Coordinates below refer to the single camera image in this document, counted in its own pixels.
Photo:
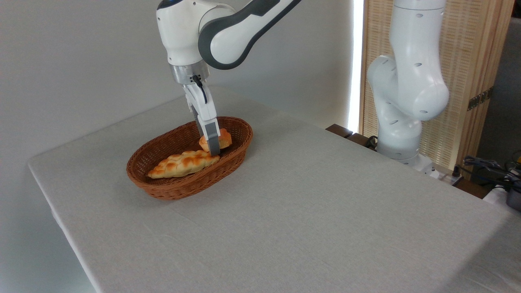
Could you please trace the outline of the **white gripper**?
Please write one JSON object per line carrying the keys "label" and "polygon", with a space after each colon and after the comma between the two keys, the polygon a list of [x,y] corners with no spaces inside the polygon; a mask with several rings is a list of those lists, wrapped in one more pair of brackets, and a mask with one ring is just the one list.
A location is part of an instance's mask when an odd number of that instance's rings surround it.
{"label": "white gripper", "polygon": [[220,154],[219,124],[215,104],[205,82],[183,85],[190,111],[194,115],[200,137],[205,137],[211,156]]}

